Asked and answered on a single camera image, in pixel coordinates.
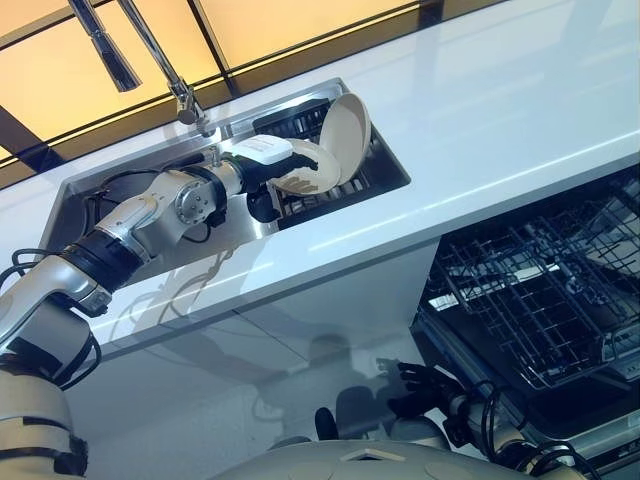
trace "dishwasher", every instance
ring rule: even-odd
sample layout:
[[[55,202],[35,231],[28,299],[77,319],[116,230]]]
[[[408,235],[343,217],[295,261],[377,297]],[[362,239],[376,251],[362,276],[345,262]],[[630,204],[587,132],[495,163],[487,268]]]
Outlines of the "dishwasher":
[[[467,386],[510,388],[525,438],[602,474],[640,458],[639,170],[443,236],[414,324]]]

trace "faucet handle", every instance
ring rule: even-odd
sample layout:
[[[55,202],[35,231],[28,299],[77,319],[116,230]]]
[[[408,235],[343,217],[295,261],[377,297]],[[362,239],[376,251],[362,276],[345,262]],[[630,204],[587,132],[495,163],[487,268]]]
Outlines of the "faucet handle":
[[[185,125],[192,125],[202,115],[202,110],[198,112],[198,104],[193,94],[193,87],[188,86],[186,91],[182,91],[177,95],[177,98],[178,120]]]

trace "sink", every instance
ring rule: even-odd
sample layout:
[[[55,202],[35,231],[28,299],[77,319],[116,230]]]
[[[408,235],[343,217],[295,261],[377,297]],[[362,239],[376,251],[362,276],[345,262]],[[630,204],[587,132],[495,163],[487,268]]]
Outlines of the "sink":
[[[222,150],[228,150],[234,143],[257,133],[317,141],[331,102],[347,91],[339,79],[334,79],[228,118],[220,125],[226,138],[219,142],[220,146]],[[213,142],[211,138],[201,136],[178,139],[170,145],[150,147],[118,159],[108,167],[99,167],[67,179],[58,192],[40,247],[59,251],[81,236],[85,221],[83,199],[96,192],[106,178],[125,170],[162,168],[176,160],[205,151]],[[151,184],[153,176],[138,174],[122,177],[111,184],[112,193],[109,197],[122,201],[134,196]],[[265,224],[249,215],[244,195],[233,197],[228,202],[226,222],[213,230],[209,241],[196,244],[181,240],[176,248],[167,250],[136,272],[129,284],[233,250],[242,244],[389,192],[409,182],[409,176],[372,125],[371,142],[365,161],[350,182],[324,194],[305,197],[289,195],[270,187],[274,206],[280,211],[281,218]],[[114,204],[103,203],[101,215],[104,217],[114,207]],[[194,239],[203,238],[205,234],[204,225],[198,225],[187,232]]]

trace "black sink rack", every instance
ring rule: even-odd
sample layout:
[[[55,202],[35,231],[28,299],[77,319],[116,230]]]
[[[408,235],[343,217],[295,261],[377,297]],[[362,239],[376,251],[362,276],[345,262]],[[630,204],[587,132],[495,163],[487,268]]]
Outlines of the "black sink rack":
[[[482,322],[534,389],[606,367],[624,376],[640,366],[639,201],[632,177],[600,198],[442,242],[425,294]]]
[[[297,138],[317,143],[322,123],[329,111],[329,99],[311,99],[300,105],[280,110],[253,122],[257,134]],[[375,197],[409,183],[408,176],[384,144],[375,128],[365,160],[347,183],[318,195],[298,196],[275,191],[282,217],[278,227],[285,229],[326,213]]]

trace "faucet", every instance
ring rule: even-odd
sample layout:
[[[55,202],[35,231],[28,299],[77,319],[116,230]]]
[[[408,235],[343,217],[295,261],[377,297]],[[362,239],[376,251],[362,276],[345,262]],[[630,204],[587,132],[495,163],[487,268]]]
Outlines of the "faucet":
[[[118,91],[127,92],[138,87],[142,82],[106,32],[90,0],[68,0],[68,2],[80,24],[91,37],[91,41]],[[133,1],[118,0],[118,4],[167,78],[169,90],[178,101],[178,120],[185,125],[195,123],[198,132],[204,137],[212,135],[216,129],[215,127],[213,129],[206,128],[209,120],[194,95],[193,87],[188,85],[175,71]]]

